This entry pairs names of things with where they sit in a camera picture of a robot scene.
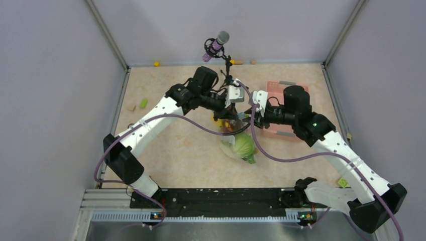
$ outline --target beige tabletop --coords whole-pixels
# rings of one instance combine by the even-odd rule
[[[183,83],[192,77],[197,67],[199,66],[132,68],[116,134],[125,131],[130,123],[141,119],[172,85]],[[221,68],[224,70],[224,65],[208,67],[218,74]],[[307,85],[313,111],[327,116],[338,126],[319,64],[235,65],[231,67],[231,74],[251,90],[265,90],[269,80]],[[148,105],[146,108],[139,108],[143,98],[148,99]],[[134,111],[128,110],[131,105],[136,105]],[[247,103],[239,103],[237,110],[244,111],[248,107]],[[217,130],[211,121],[209,110],[200,107],[186,116],[206,128]],[[289,159],[314,153],[304,142],[263,137],[260,130],[256,133],[261,146],[274,157]],[[279,163],[257,153],[257,163],[248,164],[226,156],[220,149],[219,142],[218,136],[177,119],[147,146],[138,160],[162,188],[293,187],[296,180],[305,177],[315,177],[337,186],[340,178],[336,170],[322,157],[297,163]],[[105,171],[104,179],[119,180],[109,168]],[[103,188],[122,187],[125,185],[103,184]]]

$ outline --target microphone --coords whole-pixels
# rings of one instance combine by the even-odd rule
[[[205,54],[203,55],[202,60],[204,62],[210,61],[210,59],[214,57],[217,52],[219,52],[219,50],[225,43],[227,43],[228,40],[229,34],[225,31],[221,31],[213,43],[208,48],[205,47]]]

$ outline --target pink plastic bin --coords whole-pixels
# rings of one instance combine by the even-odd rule
[[[266,85],[266,92],[268,92],[268,98],[277,97],[279,99],[280,104],[284,104],[283,90],[291,85],[296,85],[296,83],[289,81],[268,81],[268,84]],[[308,87],[306,85],[298,85],[302,86],[304,90],[309,93]],[[269,102],[271,103],[271,105],[278,105],[277,100],[274,98],[270,99]],[[264,137],[279,138],[288,141],[301,141],[301,139],[299,139],[293,133],[291,126],[287,125],[271,124],[268,129],[262,129],[262,135]]]

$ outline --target plastic bag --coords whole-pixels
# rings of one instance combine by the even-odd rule
[[[244,126],[243,121],[239,118],[218,119],[215,124],[219,128],[219,132],[222,133],[234,132]],[[256,145],[253,137],[246,132],[241,132],[233,136],[221,136],[219,147],[227,156],[233,159],[242,159],[250,164],[256,163],[254,155],[257,152]]]

